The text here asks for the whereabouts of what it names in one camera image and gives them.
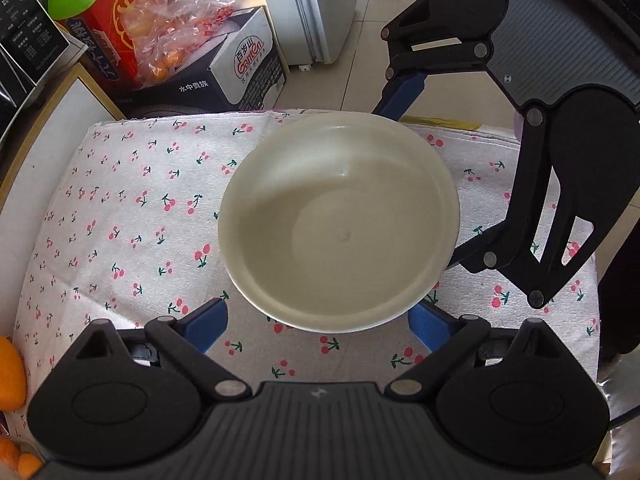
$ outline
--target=orange object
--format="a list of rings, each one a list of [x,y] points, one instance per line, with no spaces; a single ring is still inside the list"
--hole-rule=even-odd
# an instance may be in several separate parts
[[[31,453],[22,453],[18,459],[18,475],[20,478],[31,478],[42,467],[42,460]]]
[[[124,31],[120,14],[135,0],[96,0],[85,12],[60,23],[89,47],[83,63],[98,84],[107,92],[138,88],[134,79],[138,64],[133,44]],[[140,23],[140,33],[148,31],[153,21]]]
[[[8,438],[0,436],[0,462],[4,462],[9,469],[18,469],[20,450]]]
[[[5,337],[0,337],[0,412],[12,412],[27,399],[27,377],[20,354]]]

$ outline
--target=cherry pattern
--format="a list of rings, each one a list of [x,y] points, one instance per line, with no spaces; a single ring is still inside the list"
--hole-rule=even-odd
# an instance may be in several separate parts
[[[126,272],[124,269],[121,269],[117,264],[113,264],[111,266],[111,272],[113,273],[113,279],[117,280],[118,278],[122,278]]]
[[[228,175],[229,173],[231,173],[231,170],[237,166],[238,163],[235,161],[235,159],[231,159],[228,163],[223,164],[220,167],[220,171],[222,171],[222,173],[224,173],[225,175]]]
[[[140,235],[136,236],[135,238],[130,238],[129,243],[131,245],[131,248],[135,249],[141,241],[142,241],[142,236]]]
[[[171,208],[175,206],[175,198],[169,198],[168,193],[162,197],[162,202],[164,203],[164,210],[167,212],[171,211]]]
[[[233,129],[233,131],[231,132],[231,135],[234,136],[235,134],[244,134],[244,133],[250,134],[253,130],[254,130],[253,126],[247,126],[246,123],[242,123],[240,124],[239,128]]]
[[[145,205],[146,204],[146,196],[147,196],[147,194],[148,194],[148,191],[146,189],[142,193],[140,193],[136,197],[136,204],[140,204],[140,207]]]
[[[202,195],[195,194],[193,195],[193,200],[187,200],[187,214],[192,215],[195,213],[196,208],[198,207],[198,202],[202,198]]]
[[[115,240],[119,234],[120,234],[120,230],[118,229],[118,226],[114,225],[113,228],[111,229],[111,232],[107,236],[107,238],[109,240]]]
[[[472,168],[467,168],[466,170],[463,171],[463,173],[466,174],[466,179],[469,182],[478,182],[479,180],[482,180],[482,177],[480,177],[479,175],[476,175]]]
[[[328,354],[331,350],[340,349],[340,343],[338,343],[338,340],[335,337],[329,339],[329,336],[321,335],[320,343],[322,345],[320,347],[320,351],[325,355]]]
[[[277,366],[271,367],[271,373],[276,379],[279,379],[283,376],[288,375],[289,377],[293,377],[296,375],[296,371],[289,367],[289,361],[286,359],[281,359]]]
[[[196,159],[196,162],[198,164],[202,164],[203,160],[209,160],[209,155],[207,155],[207,152],[200,153],[200,156]]]
[[[236,352],[242,353],[242,343],[239,341],[235,343],[232,341],[225,341],[225,346],[229,347],[227,352],[229,355],[235,355]]]
[[[177,298],[174,301],[171,301],[167,306],[168,314],[182,314],[183,316],[189,313],[189,307],[182,298]]]
[[[158,267],[158,276],[162,276],[163,274],[172,274],[174,270],[171,267],[171,262],[166,261],[163,266]]]
[[[398,365],[404,365],[404,366],[413,365],[413,364],[417,365],[423,359],[424,359],[424,355],[415,354],[414,349],[411,348],[410,346],[407,346],[402,351],[401,354],[397,354],[397,353],[393,354],[389,362],[391,363],[391,366],[395,370],[396,368],[398,368]]]
[[[501,285],[494,286],[494,296],[491,298],[491,306],[493,308],[500,308],[506,305],[509,301],[510,292],[505,292]]]
[[[193,253],[193,259],[199,261],[199,264],[198,264],[199,269],[207,265],[207,254],[209,254],[210,250],[211,250],[211,246],[209,244],[205,244],[201,250],[195,251]]]
[[[575,294],[575,301],[582,301],[584,299],[584,293],[580,288],[580,280],[575,280],[569,286],[569,290]]]
[[[494,168],[494,171],[496,173],[498,173],[500,170],[504,170],[505,169],[505,165],[504,165],[503,161],[501,161],[501,160],[499,160],[498,162],[489,162],[489,166]]]
[[[437,139],[431,134],[427,135],[427,142],[431,146],[435,146],[436,148],[441,148],[442,146],[444,146],[444,141],[442,139]]]
[[[433,288],[431,289],[431,291],[424,297],[425,300],[430,301],[431,304],[437,304],[440,300],[438,298],[438,288],[440,287],[440,282],[436,282],[435,285],[433,285]]]
[[[566,250],[569,253],[569,258],[573,258],[580,250],[580,244],[578,242],[569,242],[566,246]]]
[[[156,242],[157,245],[161,245],[164,243],[164,231],[164,227],[161,227],[158,229],[158,231],[156,231],[156,238],[158,239],[158,241]]]
[[[284,329],[287,330],[292,330],[293,327],[289,326],[287,324],[281,323],[279,322],[277,319],[273,319],[273,317],[267,316],[267,321],[270,323],[271,321],[273,321],[273,331],[276,334],[281,333]]]
[[[587,335],[591,337],[591,335],[596,333],[598,330],[600,330],[600,322],[594,317],[591,319],[591,324],[587,326]]]

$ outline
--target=box label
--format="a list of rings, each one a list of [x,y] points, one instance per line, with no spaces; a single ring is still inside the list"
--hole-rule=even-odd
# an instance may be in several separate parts
[[[209,70],[229,103],[240,102],[249,81],[272,48],[271,28],[262,10],[254,14],[240,32],[228,35]]]
[[[88,48],[87,54],[91,58],[92,63],[98,69],[98,72],[106,78],[112,81],[120,79],[120,75],[105,54],[104,50],[98,44],[95,36],[92,34],[89,27],[82,18],[69,18],[65,22],[65,27],[73,34],[78,40],[82,41]]]

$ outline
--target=white bowl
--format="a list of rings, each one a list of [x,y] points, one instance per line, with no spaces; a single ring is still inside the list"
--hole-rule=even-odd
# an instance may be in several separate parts
[[[428,142],[394,121],[318,114],[239,165],[218,240],[238,290],[263,313],[322,333],[387,322],[440,279],[460,204]]]

